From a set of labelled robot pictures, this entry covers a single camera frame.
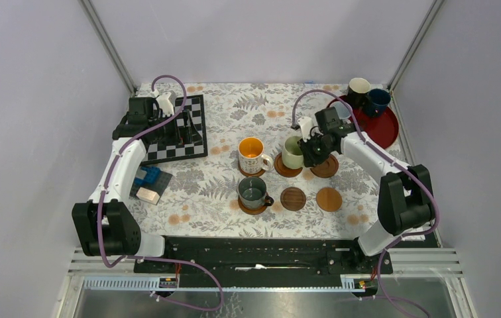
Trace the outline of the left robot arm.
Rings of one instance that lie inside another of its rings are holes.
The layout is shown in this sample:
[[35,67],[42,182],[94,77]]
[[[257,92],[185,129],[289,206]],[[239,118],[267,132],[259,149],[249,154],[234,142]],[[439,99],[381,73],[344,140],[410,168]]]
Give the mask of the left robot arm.
[[96,189],[76,203],[72,219],[86,256],[149,256],[159,272],[171,270],[175,255],[165,238],[142,232],[129,211],[137,174],[147,164],[207,155],[201,95],[132,97],[112,134],[111,157]]

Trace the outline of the dark walnut coaster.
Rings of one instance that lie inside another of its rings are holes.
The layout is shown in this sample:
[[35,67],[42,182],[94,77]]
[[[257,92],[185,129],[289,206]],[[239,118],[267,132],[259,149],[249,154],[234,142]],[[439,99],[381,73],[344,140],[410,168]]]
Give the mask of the dark walnut coaster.
[[302,209],[307,201],[305,193],[297,187],[288,187],[280,194],[282,206],[289,211]]

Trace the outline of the black mug white inside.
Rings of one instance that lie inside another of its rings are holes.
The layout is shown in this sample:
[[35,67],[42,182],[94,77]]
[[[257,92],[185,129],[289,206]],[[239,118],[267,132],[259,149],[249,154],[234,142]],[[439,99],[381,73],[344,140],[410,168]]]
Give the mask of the black mug white inside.
[[349,105],[356,109],[362,107],[367,101],[367,94],[371,90],[371,84],[364,78],[353,78],[347,88],[347,100]]

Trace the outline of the brown ringed coaster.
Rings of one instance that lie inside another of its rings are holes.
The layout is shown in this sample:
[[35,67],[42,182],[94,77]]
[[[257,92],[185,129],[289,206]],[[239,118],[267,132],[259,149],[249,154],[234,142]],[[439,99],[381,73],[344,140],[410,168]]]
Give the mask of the brown ringed coaster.
[[245,177],[261,177],[266,172],[265,170],[261,169],[257,173],[250,174],[245,172],[240,166],[238,166],[238,169],[240,173],[242,173],[242,175],[244,175]]
[[338,159],[332,154],[329,155],[323,163],[318,166],[310,168],[313,175],[319,178],[331,178],[334,176],[339,169]]
[[268,206],[263,205],[262,207],[259,207],[258,209],[249,209],[246,206],[244,206],[243,202],[239,199],[238,200],[239,208],[246,214],[248,215],[259,215],[263,212],[266,211]]
[[282,161],[282,153],[279,153],[274,159],[274,169],[278,174],[285,178],[294,178],[298,176],[303,168],[291,169],[284,165]]

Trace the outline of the light blue white mug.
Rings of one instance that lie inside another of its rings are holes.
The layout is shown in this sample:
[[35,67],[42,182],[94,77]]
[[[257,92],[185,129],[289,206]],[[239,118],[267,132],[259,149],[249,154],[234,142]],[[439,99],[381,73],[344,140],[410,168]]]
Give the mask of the light blue white mug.
[[351,112],[348,110],[347,106],[344,103],[336,101],[332,103],[331,106],[337,111],[338,117],[341,120],[347,120],[350,118]]

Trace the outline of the dark blue mug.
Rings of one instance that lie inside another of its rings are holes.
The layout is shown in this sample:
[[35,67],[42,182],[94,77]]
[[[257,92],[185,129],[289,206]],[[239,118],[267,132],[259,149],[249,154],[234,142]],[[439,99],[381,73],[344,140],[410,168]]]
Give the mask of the dark blue mug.
[[391,95],[384,89],[372,89],[367,95],[367,102],[362,108],[363,113],[370,118],[380,117],[391,102]]

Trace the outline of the floral mug orange inside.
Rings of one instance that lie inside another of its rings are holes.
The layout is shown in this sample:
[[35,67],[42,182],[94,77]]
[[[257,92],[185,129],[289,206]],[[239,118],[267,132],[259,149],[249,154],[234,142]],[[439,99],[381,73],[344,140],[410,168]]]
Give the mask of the floral mug orange inside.
[[257,173],[261,169],[269,172],[274,168],[272,157],[264,152],[264,144],[256,137],[247,137],[240,141],[238,156],[238,166],[247,173]]

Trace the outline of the light wood coaster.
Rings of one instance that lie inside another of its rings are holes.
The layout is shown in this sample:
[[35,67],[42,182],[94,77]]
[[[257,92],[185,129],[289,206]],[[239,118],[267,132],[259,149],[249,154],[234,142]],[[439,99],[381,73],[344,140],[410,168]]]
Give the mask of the light wood coaster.
[[340,210],[343,204],[341,194],[331,187],[320,189],[315,196],[315,200],[319,208],[326,212],[336,212]]

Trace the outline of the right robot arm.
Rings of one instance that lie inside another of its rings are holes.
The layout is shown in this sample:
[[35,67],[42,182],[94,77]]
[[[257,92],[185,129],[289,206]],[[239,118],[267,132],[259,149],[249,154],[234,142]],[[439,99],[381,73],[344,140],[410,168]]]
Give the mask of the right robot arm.
[[319,166],[336,152],[378,182],[378,220],[356,239],[356,250],[349,256],[356,272],[369,271],[376,264],[376,254],[411,236],[412,229],[439,220],[427,168],[410,166],[391,156],[361,131],[356,121],[344,123],[329,107],[314,118],[294,119],[292,127],[302,133],[298,145],[306,167]]

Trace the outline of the pale green mug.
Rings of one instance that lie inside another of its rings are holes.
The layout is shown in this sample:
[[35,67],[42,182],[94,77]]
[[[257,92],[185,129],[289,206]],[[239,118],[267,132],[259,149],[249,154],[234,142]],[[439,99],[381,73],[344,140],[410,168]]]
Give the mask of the pale green mug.
[[304,155],[298,144],[300,136],[288,137],[282,147],[282,163],[285,167],[297,170],[304,166]]

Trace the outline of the dark green mug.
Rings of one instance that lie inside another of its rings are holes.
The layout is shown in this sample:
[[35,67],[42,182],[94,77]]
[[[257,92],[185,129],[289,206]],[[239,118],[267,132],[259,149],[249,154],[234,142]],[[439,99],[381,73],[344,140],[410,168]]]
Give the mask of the dark green mug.
[[264,180],[259,177],[245,177],[238,185],[239,199],[249,209],[258,209],[263,205],[271,206],[274,199],[268,195]]

